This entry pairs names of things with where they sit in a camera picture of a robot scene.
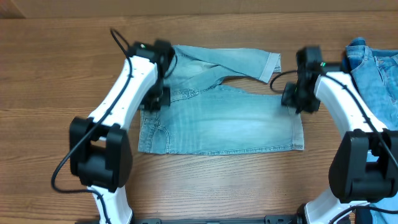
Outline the light blue denim shorts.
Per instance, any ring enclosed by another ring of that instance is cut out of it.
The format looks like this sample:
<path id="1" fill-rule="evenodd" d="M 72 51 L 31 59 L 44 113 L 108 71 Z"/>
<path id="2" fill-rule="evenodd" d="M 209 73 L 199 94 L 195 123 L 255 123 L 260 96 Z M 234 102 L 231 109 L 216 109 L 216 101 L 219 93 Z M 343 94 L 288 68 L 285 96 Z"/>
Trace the light blue denim shorts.
<path id="1" fill-rule="evenodd" d="M 304 149 L 301 117 L 279 95 L 226 85 L 231 77 L 267 83 L 280 54 L 259 49 L 174 47 L 165 84 L 170 105 L 141 113 L 138 149 L 150 154 L 232 155 Z"/>

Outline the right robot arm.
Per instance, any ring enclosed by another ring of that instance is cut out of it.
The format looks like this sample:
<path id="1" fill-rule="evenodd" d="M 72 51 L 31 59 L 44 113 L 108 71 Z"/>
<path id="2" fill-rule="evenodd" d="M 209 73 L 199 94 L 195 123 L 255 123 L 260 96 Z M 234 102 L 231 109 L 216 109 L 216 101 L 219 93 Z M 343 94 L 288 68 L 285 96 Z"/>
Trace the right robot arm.
<path id="1" fill-rule="evenodd" d="M 297 82 L 287 83 L 281 103 L 313 113 L 324 104 L 341 135 L 328 171 L 329 187 L 295 215 L 267 215 L 265 223 L 348 223 L 351 212 L 397 194 L 397 131 L 379 121 L 339 62 L 325 62 L 319 47 L 296 53 Z"/>

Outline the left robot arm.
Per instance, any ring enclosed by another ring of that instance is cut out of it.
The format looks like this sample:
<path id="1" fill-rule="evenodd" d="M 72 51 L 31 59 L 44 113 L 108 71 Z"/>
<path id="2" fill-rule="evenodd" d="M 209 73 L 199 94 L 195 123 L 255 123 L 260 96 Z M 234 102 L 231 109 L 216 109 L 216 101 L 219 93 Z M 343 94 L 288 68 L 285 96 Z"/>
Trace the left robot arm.
<path id="1" fill-rule="evenodd" d="M 174 55 L 168 41 L 135 42 L 103 102 L 89 117 L 76 117 L 70 124 L 70 170 L 93 194 L 99 223 L 135 222 L 125 188 L 132 169 L 127 134 L 137 110 L 153 112 L 170 105 L 164 78 Z"/>

